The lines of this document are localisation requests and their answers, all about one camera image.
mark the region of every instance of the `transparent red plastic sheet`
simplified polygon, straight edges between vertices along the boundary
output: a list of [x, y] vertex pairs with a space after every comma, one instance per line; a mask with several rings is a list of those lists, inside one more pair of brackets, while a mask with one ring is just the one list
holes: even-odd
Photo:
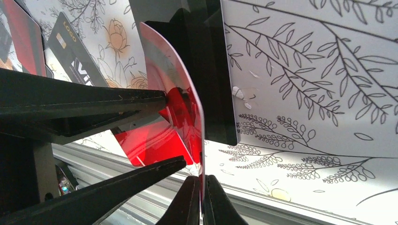
[[192, 80], [171, 44], [145, 23], [139, 27], [148, 89], [164, 90], [167, 107], [159, 112], [159, 118], [136, 129], [114, 133], [115, 137], [134, 166], [183, 155], [187, 164], [195, 164], [202, 176], [204, 114]]

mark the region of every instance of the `black card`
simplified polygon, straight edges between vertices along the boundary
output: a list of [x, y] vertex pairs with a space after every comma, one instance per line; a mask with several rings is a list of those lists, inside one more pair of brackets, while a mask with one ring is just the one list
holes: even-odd
[[3, 62], [7, 61], [8, 52], [10, 51], [12, 39], [6, 27], [0, 23], [0, 59]]
[[88, 51], [64, 13], [60, 13], [48, 39], [48, 47], [73, 83], [107, 87]]

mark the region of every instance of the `card chip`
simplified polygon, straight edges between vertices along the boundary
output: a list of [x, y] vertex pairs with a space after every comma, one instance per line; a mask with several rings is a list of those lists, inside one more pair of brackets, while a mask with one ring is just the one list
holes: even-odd
[[62, 38], [61, 34], [57, 33], [57, 39], [60, 42], [61, 46], [63, 47], [63, 49], [66, 48], [66, 42], [64, 41], [64, 39]]

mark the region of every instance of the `silver metal frame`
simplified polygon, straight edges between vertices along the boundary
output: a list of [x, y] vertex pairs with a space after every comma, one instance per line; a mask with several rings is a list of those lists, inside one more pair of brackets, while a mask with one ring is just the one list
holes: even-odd
[[[54, 157], [70, 165], [81, 188], [135, 169], [125, 157], [76, 143], [53, 144], [53, 152]], [[136, 224], [155, 224], [186, 176], [183, 172], [177, 172], [132, 197], [106, 223], [115, 224], [111, 221], [117, 221], [116, 217], [124, 220], [129, 216], [136, 220]], [[222, 186], [239, 214], [251, 225], [368, 225], [302, 205], [264, 198], [229, 185]]]

